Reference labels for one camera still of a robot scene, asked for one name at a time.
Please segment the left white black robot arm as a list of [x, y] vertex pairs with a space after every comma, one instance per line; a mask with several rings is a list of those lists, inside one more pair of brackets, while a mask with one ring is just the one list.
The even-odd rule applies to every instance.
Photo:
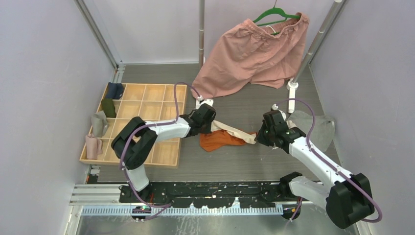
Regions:
[[216, 110], [209, 104], [202, 104], [189, 114], [178, 115], [165, 121], [144, 121], [132, 118], [112, 140], [111, 148], [120, 159], [119, 166], [131, 183], [131, 195], [138, 202], [150, 197], [149, 179], [144, 163], [153, 146], [170, 139], [183, 139], [210, 133]]

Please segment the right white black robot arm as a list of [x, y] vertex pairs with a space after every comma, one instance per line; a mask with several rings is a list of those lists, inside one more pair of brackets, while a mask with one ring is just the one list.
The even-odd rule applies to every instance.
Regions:
[[261, 128], [255, 139], [258, 143], [277, 147], [301, 161], [320, 183], [313, 182], [299, 172], [279, 180], [278, 193], [285, 200], [301, 197], [323, 208], [339, 228], [365, 219], [375, 213], [370, 182], [362, 174], [353, 174], [321, 152], [297, 127], [289, 127], [280, 110], [263, 114]]

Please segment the orange white underwear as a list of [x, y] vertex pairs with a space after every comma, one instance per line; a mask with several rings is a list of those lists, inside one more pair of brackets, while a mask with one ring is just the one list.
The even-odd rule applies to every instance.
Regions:
[[214, 120], [208, 134], [199, 135], [199, 145], [206, 152], [212, 152], [223, 146], [242, 146], [256, 144], [257, 132], [247, 133], [222, 122]]

